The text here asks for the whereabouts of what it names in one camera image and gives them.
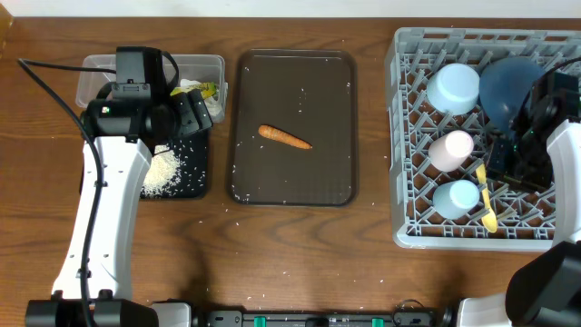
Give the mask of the yellow green snack wrapper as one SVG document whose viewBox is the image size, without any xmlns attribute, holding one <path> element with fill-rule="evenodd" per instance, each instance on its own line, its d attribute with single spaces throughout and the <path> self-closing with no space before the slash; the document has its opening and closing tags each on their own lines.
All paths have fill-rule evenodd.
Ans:
<svg viewBox="0 0 581 327">
<path fill-rule="evenodd" d="M 203 99 L 208 99 L 214 97 L 218 93 L 218 88 L 215 83 L 212 82 L 197 82 L 183 80 L 181 84 L 174 88 L 171 92 L 171 96 L 180 93 L 189 93 L 191 91 L 197 90 L 201 93 Z"/>
</svg>

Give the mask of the light blue bowl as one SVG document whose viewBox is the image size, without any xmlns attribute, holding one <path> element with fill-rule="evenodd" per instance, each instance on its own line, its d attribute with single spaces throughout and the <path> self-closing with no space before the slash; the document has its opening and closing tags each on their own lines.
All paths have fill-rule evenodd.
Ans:
<svg viewBox="0 0 581 327">
<path fill-rule="evenodd" d="M 428 80 L 428 102 L 444 114 L 466 114 L 477 105 L 479 80 L 479 74 L 470 66 L 447 64 Z"/>
</svg>

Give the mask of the cream plastic spoon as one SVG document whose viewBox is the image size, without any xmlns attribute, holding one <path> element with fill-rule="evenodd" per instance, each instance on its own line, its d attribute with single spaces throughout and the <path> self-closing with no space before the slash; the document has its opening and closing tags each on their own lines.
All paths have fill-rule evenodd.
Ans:
<svg viewBox="0 0 581 327">
<path fill-rule="evenodd" d="M 476 169 L 476 176 L 478 183 L 482 188 L 481 196 L 484 208 L 486 210 L 486 213 L 482 217 L 481 221 L 488 232 L 495 233 L 497 231 L 497 216 L 491 206 L 489 190 L 487 188 L 486 166 L 484 164 L 481 164 Z"/>
</svg>

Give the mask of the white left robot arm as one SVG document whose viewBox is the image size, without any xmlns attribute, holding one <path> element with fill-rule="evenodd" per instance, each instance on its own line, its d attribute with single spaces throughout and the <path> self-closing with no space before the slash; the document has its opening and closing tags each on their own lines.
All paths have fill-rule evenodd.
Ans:
<svg viewBox="0 0 581 327">
<path fill-rule="evenodd" d="M 131 248 L 148 142 L 164 143 L 210 127 L 198 90 L 168 94 L 99 94 L 82 114 L 84 180 L 67 257 L 48 300 L 32 300 L 28 326 L 199 326 L 187 302 L 133 302 Z"/>
</svg>

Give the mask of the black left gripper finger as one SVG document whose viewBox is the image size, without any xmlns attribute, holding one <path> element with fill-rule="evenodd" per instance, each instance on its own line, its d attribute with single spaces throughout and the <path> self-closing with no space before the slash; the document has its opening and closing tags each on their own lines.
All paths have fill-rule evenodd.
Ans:
<svg viewBox="0 0 581 327">
<path fill-rule="evenodd" d="M 201 93 L 194 90 L 189 92 L 188 96 L 192 102 L 192 110 L 197 122 L 196 133 L 211 129 L 213 126 L 212 119 Z"/>
<path fill-rule="evenodd" d="M 176 127 L 176 137 L 183 138 L 191 134 L 196 134 L 200 129 L 200 124 L 195 115 L 194 106 L 186 93 L 179 93 L 172 97 L 179 123 Z"/>
</svg>

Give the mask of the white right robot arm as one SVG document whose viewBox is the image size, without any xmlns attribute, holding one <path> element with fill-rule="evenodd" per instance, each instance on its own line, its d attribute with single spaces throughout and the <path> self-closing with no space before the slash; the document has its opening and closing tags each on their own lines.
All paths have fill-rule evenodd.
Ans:
<svg viewBox="0 0 581 327">
<path fill-rule="evenodd" d="M 577 78 L 556 69 L 533 86 L 517 128 L 520 161 L 538 163 L 541 148 L 555 186 L 551 248 L 516 271 L 506 292 L 461 301 L 459 327 L 580 323 L 580 93 Z"/>
</svg>

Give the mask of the aluminium foil ball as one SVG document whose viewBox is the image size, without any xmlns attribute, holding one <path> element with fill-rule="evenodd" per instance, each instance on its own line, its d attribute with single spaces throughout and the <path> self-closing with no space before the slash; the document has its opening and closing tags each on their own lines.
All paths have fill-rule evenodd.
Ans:
<svg viewBox="0 0 581 327">
<path fill-rule="evenodd" d="M 211 117 L 218 117 L 223 114 L 223 108 L 219 104 L 219 89 L 215 83 L 182 79 L 180 87 L 185 91 L 199 90 Z"/>
</svg>

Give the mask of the pink plastic cup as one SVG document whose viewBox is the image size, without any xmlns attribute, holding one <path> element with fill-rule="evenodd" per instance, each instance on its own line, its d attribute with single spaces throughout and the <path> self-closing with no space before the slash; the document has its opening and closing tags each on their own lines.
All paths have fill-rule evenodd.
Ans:
<svg viewBox="0 0 581 327">
<path fill-rule="evenodd" d="M 474 149 L 472 137 L 464 131 L 453 131 L 439 137 L 428 149 L 430 163 L 441 172 L 458 169 Z"/>
</svg>

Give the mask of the dark blue plate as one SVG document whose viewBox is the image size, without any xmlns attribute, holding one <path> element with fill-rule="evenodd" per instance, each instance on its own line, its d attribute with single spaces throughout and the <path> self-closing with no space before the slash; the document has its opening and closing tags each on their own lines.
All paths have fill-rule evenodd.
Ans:
<svg viewBox="0 0 581 327">
<path fill-rule="evenodd" d="M 480 76 L 479 101 L 489 121 L 501 133 L 512 136 L 512 123 L 535 81 L 541 66 L 525 57 L 508 57 L 490 64 Z"/>
</svg>

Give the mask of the orange carrot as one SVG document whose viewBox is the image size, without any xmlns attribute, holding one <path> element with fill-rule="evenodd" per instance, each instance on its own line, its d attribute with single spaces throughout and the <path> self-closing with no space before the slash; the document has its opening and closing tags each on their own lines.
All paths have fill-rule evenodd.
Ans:
<svg viewBox="0 0 581 327">
<path fill-rule="evenodd" d="M 303 141 L 302 139 L 293 136 L 292 134 L 288 134 L 278 128 L 275 128 L 270 125 L 263 124 L 259 127 L 258 133 L 260 136 L 270 139 L 275 142 L 287 144 L 296 148 L 300 148 L 303 150 L 309 150 L 312 148 L 312 145 Z"/>
</svg>

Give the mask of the light blue plastic cup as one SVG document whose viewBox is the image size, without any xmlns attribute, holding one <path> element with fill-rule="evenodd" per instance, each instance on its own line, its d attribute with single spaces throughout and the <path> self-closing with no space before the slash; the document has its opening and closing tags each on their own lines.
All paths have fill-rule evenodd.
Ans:
<svg viewBox="0 0 581 327">
<path fill-rule="evenodd" d="M 478 187 L 467 180 L 439 186 L 433 193 L 435 211 L 445 219 L 456 220 L 472 210 L 479 201 Z"/>
</svg>

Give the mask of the pile of white rice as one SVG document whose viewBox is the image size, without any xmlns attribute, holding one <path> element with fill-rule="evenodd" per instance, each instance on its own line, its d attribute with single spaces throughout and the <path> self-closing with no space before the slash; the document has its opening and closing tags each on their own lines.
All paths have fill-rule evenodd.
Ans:
<svg viewBox="0 0 581 327">
<path fill-rule="evenodd" d="M 169 145 L 154 148 L 151 167 L 141 190 L 142 198 L 158 198 L 172 192 L 181 182 L 182 161 Z"/>
</svg>

